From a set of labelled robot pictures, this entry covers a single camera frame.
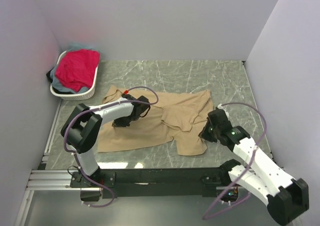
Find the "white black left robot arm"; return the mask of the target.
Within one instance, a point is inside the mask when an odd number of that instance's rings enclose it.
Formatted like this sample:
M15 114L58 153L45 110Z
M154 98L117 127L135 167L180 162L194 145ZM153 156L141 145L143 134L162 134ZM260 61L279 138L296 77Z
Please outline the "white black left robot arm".
M82 181L88 187L94 187L100 181L101 169L95 159L93 146L101 126L112 122L114 127L127 127L142 114L146 115L151 105L144 96L134 98L130 94L123 94L115 101L99 106L79 104L75 107L60 134L64 150L74 154L83 173Z

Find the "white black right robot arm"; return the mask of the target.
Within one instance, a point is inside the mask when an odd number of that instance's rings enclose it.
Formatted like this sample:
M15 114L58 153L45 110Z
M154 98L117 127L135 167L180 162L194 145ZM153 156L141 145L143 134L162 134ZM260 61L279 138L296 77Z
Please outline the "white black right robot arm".
M281 226L309 209L309 186L280 168L241 126L232 126L224 110L216 108L207 115L199 136L220 142L247 164L229 160L219 167L219 179L228 188L240 185L260 199L270 216Z

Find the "beige t shirt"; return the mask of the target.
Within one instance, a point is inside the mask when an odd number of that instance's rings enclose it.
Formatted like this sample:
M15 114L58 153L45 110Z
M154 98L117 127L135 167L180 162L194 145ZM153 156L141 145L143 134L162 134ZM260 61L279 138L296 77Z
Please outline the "beige t shirt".
M152 105L147 114L128 127L114 127L111 122L102 126L97 140L100 153L119 152L158 146L174 140L178 155L201 155L207 150L199 133L207 122L207 115L214 108L211 91L197 93L153 94L134 89L130 95L146 97Z

